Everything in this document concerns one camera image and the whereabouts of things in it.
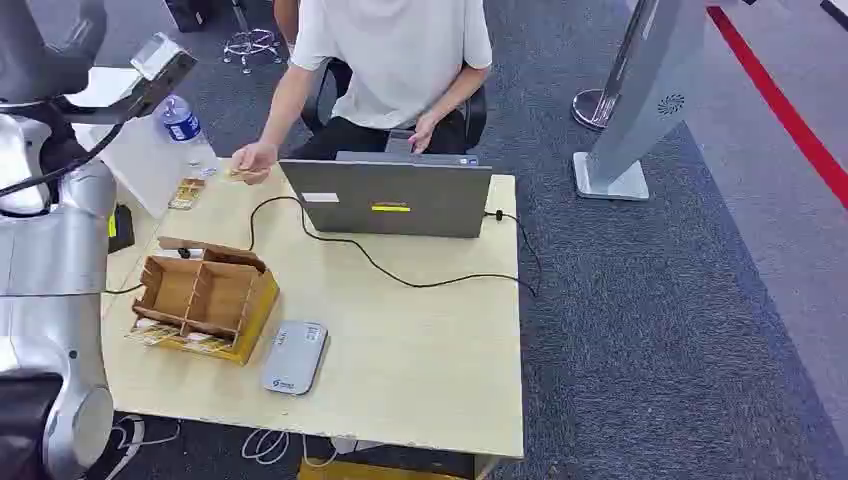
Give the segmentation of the person's right hand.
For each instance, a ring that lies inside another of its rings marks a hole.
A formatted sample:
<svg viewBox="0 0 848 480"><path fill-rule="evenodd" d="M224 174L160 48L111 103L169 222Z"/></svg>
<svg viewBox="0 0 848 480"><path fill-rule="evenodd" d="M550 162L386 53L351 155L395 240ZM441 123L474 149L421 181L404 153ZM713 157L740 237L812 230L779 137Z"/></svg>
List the person's right hand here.
<svg viewBox="0 0 848 480"><path fill-rule="evenodd" d="M229 177L248 185L262 183L278 161L279 147L274 143L254 142L232 155Z"/></svg>

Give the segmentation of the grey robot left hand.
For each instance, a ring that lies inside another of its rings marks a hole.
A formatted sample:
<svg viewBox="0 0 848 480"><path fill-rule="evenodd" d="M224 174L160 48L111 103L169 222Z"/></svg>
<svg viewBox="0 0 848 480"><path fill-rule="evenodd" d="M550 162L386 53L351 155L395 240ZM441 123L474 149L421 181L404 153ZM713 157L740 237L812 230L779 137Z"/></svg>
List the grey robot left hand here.
<svg viewBox="0 0 848 480"><path fill-rule="evenodd" d="M102 1L81 1L64 45L45 42L25 1L1 3L1 102L39 103L88 85L107 29Z"/></svg>

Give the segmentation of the person's left hand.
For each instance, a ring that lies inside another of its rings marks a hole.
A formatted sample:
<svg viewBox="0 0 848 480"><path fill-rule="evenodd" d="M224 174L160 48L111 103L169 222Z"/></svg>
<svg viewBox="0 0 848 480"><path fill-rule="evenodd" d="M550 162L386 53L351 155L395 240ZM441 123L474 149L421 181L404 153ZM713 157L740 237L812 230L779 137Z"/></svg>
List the person's left hand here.
<svg viewBox="0 0 848 480"><path fill-rule="evenodd" d="M426 113L418 119L414 133L408 139L412 153L422 154L427 150L439 121L440 117L434 113Z"/></svg>

